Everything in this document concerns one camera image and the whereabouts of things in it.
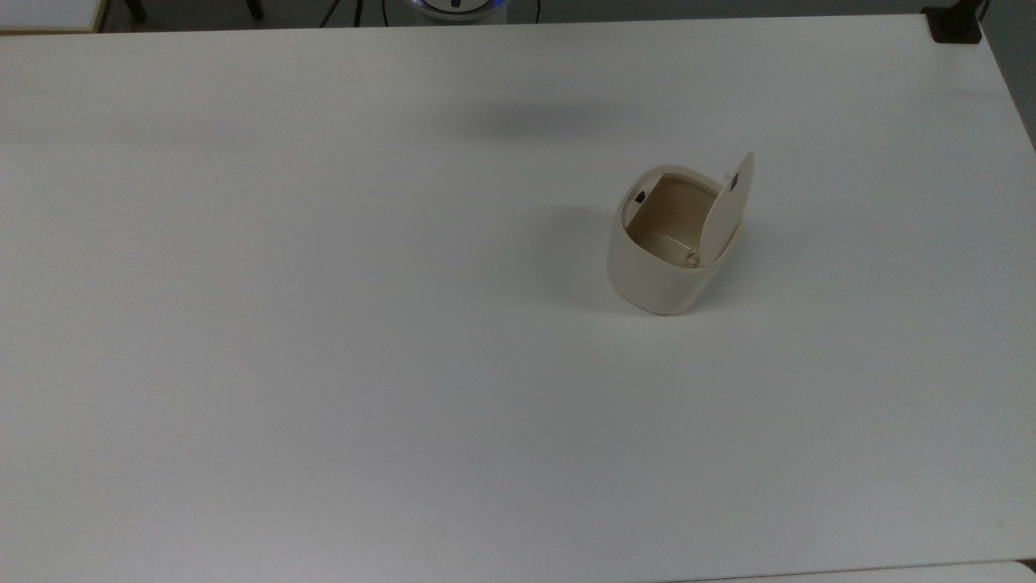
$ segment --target floor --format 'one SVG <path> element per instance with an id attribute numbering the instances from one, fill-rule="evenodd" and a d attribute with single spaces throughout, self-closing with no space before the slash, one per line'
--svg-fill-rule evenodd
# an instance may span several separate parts
<path id="1" fill-rule="evenodd" d="M 402 0 L 382 0 L 391 25 L 408 24 Z M 512 0 L 511 22 L 533 22 L 537 0 Z M 917 13 L 948 0 L 540 0 L 541 22 L 596 22 L 853 13 Z M 136 23 L 123 0 L 108 0 L 102 32 L 384 26 L 379 0 L 262 0 L 253 20 L 244 0 L 143 0 Z M 983 27 L 1029 138 L 1036 147 L 1036 0 L 995 0 Z"/>

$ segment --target small trash can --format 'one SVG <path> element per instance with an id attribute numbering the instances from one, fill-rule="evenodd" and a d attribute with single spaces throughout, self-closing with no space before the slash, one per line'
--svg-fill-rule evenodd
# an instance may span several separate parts
<path id="1" fill-rule="evenodd" d="M 689 310 L 738 241 L 753 167 L 749 153 L 725 186 L 682 166 L 644 172 L 612 222 L 608 279 L 618 295 L 657 315 Z"/>

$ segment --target open lid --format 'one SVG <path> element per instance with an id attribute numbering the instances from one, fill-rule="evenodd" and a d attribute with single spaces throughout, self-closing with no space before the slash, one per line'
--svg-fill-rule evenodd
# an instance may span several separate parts
<path id="1" fill-rule="evenodd" d="M 752 186 L 755 156 L 748 152 L 730 182 L 716 195 L 716 201 L 701 226 L 701 266 L 711 265 L 719 257 L 741 223 L 741 215 L 744 214 L 745 203 L 748 201 L 748 191 Z"/>

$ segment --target white surface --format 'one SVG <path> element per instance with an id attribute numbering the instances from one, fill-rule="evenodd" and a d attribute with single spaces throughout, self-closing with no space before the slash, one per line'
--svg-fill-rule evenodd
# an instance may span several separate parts
<path id="1" fill-rule="evenodd" d="M 5 583 L 1036 555 L 1036 155 L 985 45 L 913 16 L 21 37 L 0 75 Z M 630 180 L 746 149 L 697 312 L 620 299 Z"/>
<path id="2" fill-rule="evenodd" d="M 997 562 L 788 575 L 764 577 L 752 581 L 754 583 L 1036 583 L 1036 575 L 1016 562 Z"/>
<path id="3" fill-rule="evenodd" d="M 0 0 L 0 30 L 91 31 L 102 0 Z"/>

